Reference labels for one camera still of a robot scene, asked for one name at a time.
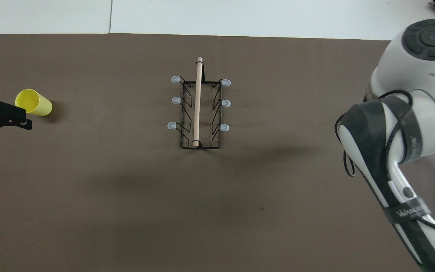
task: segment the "plastic cup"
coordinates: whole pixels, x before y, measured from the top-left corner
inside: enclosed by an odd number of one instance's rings
[[[26,110],[26,113],[45,116],[50,114],[53,105],[50,100],[46,99],[43,95],[30,88],[22,90],[16,96],[14,101],[16,107],[21,107]]]

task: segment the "brown table surface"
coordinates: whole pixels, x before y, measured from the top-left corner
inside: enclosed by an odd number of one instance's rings
[[[0,128],[0,271],[419,271],[333,132],[387,43],[0,35],[0,100],[54,105]],[[218,150],[166,128],[197,57],[232,81]],[[435,156],[404,168],[435,217]]]

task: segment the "wooden stick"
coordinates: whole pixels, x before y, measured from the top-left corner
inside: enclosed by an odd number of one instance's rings
[[[202,57],[197,58],[196,100],[194,109],[194,146],[199,146],[199,112],[201,111]]]

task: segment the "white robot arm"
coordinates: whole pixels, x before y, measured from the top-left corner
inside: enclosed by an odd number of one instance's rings
[[[416,263],[435,272],[435,220],[398,167],[435,153],[435,19],[390,42],[364,102],[335,129]]]

